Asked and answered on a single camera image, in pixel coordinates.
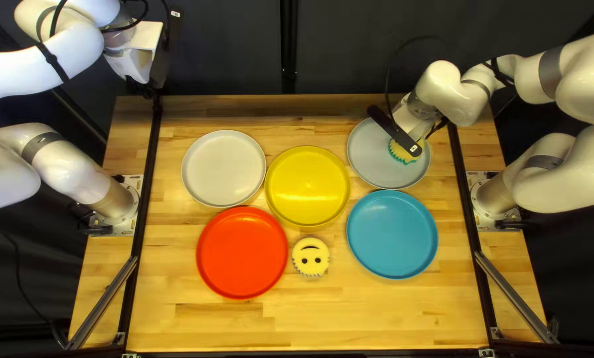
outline plate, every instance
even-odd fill
[[[377,188],[397,190],[410,187],[428,171],[431,161],[429,144],[425,143],[425,150],[416,162],[405,165],[390,155],[390,139],[372,118],[361,121],[348,139],[350,166],[361,179]]]
[[[269,213],[232,208],[205,226],[196,260],[200,276],[214,292],[230,299],[251,299],[281,277],[288,261],[288,241]]]
[[[349,199],[348,171],[325,149],[296,147],[281,153],[268,168],[268,206],[287,222],[323,225],[339,216]]]
[[[434,218],[400,191],[376,191],[359,200],[346,226],[352,253],[366,269],[401,280],[423,272],[438,248]]]
[[[190,195],[209,207],[229,208],[248,200],[266,174],[266,156],[242,132],[208,133],[193,143],[181,163],[181,180]]]

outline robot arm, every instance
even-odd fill
[[[131,23],[118,0],[70,0],[49,37],[59,0],[23,0],[14,17],[39,45],[0,52],[0,98],[37,93],[61,85],[103,53],[121,76],[147,83],[160,22]],[[40,123],[0,128],[0,208],[27,199],[40,180],[105,218],[120,218],[134,206],[133,196],[85,153]]]
[[[130,75],[144,84],[149,81],[162,23],[140,22],[133,28],[103,35],[100,27],[129,23],[120,2],[69,0],[58,17],[55,35],[49,37],[58,2],[23,0],[16,7],[16,23],[41,45],[0,52],[0,98],[59,86],[91,66],[103,51],[121,77]]]
[[[567,114],[594,125],[594,35],[530,57],[505,55],[496,61],[524,101],[555,101]],[[437,114],[470,126],[502,87],[484,64],[460,76],[452,63],[436,61],[404,97],[394,119],[414,140],[425,134]],[[475,196],[476,211],[498,219],[516,205],[541,213],[594,205],[594,126],[577,139],[559,133],[545,136]]]
[[[530,57],[498,57],[497,63],[501,73],[513,78],[525,102],[555,101],[568,115],[594,124],[594,35]],[[471,126],[502,87],[492,69],[483,64],[461,77],[451,62],[436,61],[425,70],[414,93],[454,124]]]
[[[51,127],[26,123],[0,128],[0,208],[35,194],[40,179],[108,218],[133,206],[128,191]]]
[[[21,13],[21,6],[27,10],[29,6],[24,6],[25,3],[23,1],[19,4],[16,13]],[[40,24],[41,30],[47,34],[46,37],[51,21],[51,16],[46,16]],[[43,44],[56,56],[67,77],[72,78],[100,57],[104,39],[92,21],[74,10],[65,8],[59,17],[56,35]],[[0,98],[43,92],[62,83],[58,72],[46,61],[45,55],[37,46],[20,51],[0,52]]]

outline orange plate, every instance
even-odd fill
[[[196,260],[210,289],[230,299],[250,299],[268,291],[281,277],[288,241],[269,213],[232,208],[206,225],[197,242]]]

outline wooden table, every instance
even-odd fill
[[[174,96],[163,99],[158,156],[138,273],[127,349],[136,352],[238,350],[369,350],[476,348],[487,344],[485,325],[460,206],[447,130],[432,135],[426,177],[404,192],[430,210],[439,248],[430,267],[414,278],[391,281],[367,272],[353,258],[345,221],[353,205],[376,188],[349,166],[350,131],[382,95]],[[142,173],[149,137],[150,102],[119,97],[104,168],[110,174]],[[197,238],[220,210],[190,197],[181,183],[181,160],[202,135],[219,129],[244,132],[259,142],[268,165],[283,151],[316,145],[332,151],[352,180],[344,214],[318,229],[285,227],[289,245],[316,233],[331,249],[324,277],[305,278],[287,263],[268,293],[247,302],[229,301],[208,289],[197,274]],[[501,170],[498,137],[485,111],[459,130],[468,170]],[[263,187],[247,203],[268,209]],[[521,232],[481,233],[484,253],[544,319]],[[129,255],[131,239],[90,238],[71,333]],[[512,339],[535,336],[492,285],[498,326]],[[104,345],[117,330],[117,299],[87,342]]]

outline sponge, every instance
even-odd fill
[[[418,143],[421,149],[424,151],[425,140],[420,140]],[[390,139],[390,142],[388,143],[388,151],[390,152],[392,158],[396,159],[398,162],[401,162],[405,165],[414,163],[420,158],[420,156],[412,157],[412,154],[408,153],[408,151],[406,151],[403,147],[401,147],[399,143],[397,143],[393,139]]]

